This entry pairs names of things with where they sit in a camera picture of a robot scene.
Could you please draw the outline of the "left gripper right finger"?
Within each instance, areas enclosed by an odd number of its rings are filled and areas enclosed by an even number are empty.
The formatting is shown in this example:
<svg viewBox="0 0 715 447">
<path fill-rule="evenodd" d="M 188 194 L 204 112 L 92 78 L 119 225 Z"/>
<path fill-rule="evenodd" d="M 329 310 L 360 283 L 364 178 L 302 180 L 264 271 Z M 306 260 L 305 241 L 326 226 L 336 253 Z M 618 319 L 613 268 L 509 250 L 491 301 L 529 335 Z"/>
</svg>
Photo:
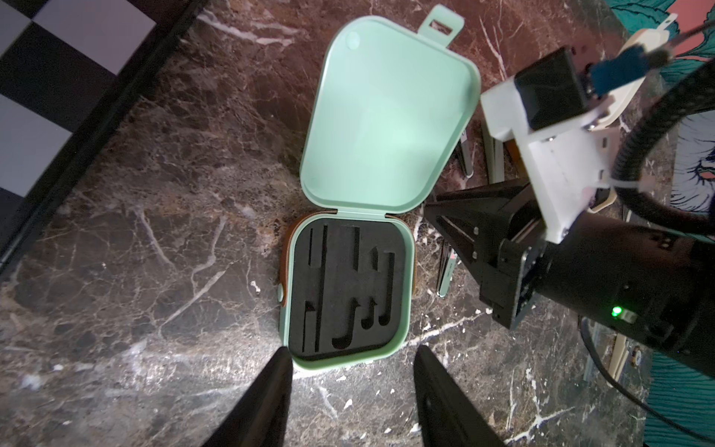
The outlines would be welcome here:
<svg viewBox="0 0 715 447">
<path fill-rule="evenodd" d="M 421 345 L 413 377 L 423 445 L 436 447 L 503 446 L 438 358 Z"/>
</svg>

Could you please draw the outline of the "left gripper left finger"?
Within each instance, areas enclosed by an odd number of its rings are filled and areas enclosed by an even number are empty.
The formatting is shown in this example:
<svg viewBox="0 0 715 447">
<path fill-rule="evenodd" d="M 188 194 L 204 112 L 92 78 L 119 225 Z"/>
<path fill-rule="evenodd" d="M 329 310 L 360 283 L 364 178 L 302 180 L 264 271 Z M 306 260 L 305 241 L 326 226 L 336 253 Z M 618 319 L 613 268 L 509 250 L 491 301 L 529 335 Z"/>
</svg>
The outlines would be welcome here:
<svg viewBox="0 0 715 447">
<path fill-rule="evenodd" d="M 292 356 L 282 346 L 203 446 L 283 446 L 292 376 Z"/>
</svg>

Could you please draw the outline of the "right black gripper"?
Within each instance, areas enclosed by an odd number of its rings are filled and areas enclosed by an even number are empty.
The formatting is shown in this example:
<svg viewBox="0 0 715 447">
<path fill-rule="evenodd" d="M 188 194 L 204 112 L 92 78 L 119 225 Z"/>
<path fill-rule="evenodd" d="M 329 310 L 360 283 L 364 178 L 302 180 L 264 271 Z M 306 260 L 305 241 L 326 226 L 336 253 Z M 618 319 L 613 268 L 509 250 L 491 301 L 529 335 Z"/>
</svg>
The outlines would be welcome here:
<svg viewBox="0 0 715 447">
<path fill-rule="evenodd" d="M 531 183 L 517 179 L 436 195 L 426 201 L 425 217 L 480 286 L 493 320 L 516 329 L 533 301 L 547 247 Z"/>
</svg>

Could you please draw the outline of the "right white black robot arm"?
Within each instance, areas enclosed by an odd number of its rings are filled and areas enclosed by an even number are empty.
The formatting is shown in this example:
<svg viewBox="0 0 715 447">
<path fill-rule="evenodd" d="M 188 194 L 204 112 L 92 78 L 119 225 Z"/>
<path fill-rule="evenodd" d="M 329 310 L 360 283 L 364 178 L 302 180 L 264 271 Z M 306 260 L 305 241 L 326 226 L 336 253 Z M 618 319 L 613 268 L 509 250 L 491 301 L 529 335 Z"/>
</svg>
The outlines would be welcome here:
<svg viewBox="0 0 715 447">
<path fill-rule="evenodd" d="M 438 196 L 426 219 L 480 284 L 480 300 L 507 329 L 534 296 L 599 322 L 705 375 L 714 373 L 712 215 L 682 212 L 629 188 L 646 156 L 682 118 L 714 97 L 706 63 L 643 117 L 616 157 L 616 193 L 638 226 L 582 212 L 559 243 L 546 239 L 546 209 L 533 178 Z"/>
</svg>

